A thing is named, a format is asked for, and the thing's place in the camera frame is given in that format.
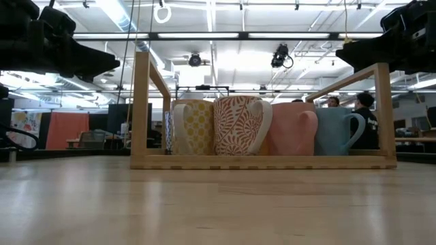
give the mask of person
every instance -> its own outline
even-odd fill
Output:
[[[339,98],[338,97],[330,97],[327,101],[328,107],[338,107],[339,106]]]
[[[353,113],[357,113],[365,119],[365,129],[359,139],[353,144],[353,149],[378,149],[379,136],[378,136],[378,122],[374,114],[369,108],[374,104],[374,97],[368,93],[360,93],[356,96],[354,103]],[[357,119],[353,118],[351,121],[352,135],[355,134],[359,123]]]

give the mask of black t-shirt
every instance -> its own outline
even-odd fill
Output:
[[[379,125],[377,118],[368,108],[360,108],[355,110],[353,113],[360,114],[365,119],[366,125],[363,134],[360,138],[353,144],[353,149],[378,149],[379,148],[379,135],[378,129]],[[352,136],[357,131],[359,122],[357,119],[353,118],[351,121]]]

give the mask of window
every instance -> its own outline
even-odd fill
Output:
[[[411,125],[413,127],[419,128],[420,130],[423,130],[423,131],[430,130],[429,122],[428,122],[426,116],[412,118]]]
[[[394,121],[394,128],[400,129],[406,127],[406,120],[396,120]]]
[[[400,102],[399,101],[393,101],[392,102],[392,108],[397,109],[400,107]]]
[[[424,103],[425,102],[425,96],[424,95],[418,95],[417,97],[415,97],[415,102],[416,103]]]

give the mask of orange curtain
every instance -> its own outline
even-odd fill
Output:
[[[53,112],[47,136],[47,150],[65,150],[67,140],[78,139],[89,131],[89,115],[82,113]]]

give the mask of colorful poster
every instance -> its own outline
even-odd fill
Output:
[[[11,127],[39,137],[41,116],[41,113],[14,112],[12,113]],[[26,148],[31,148],[35,145],[35,140],[21,133],[9,132],[7,136],[15,143]]]

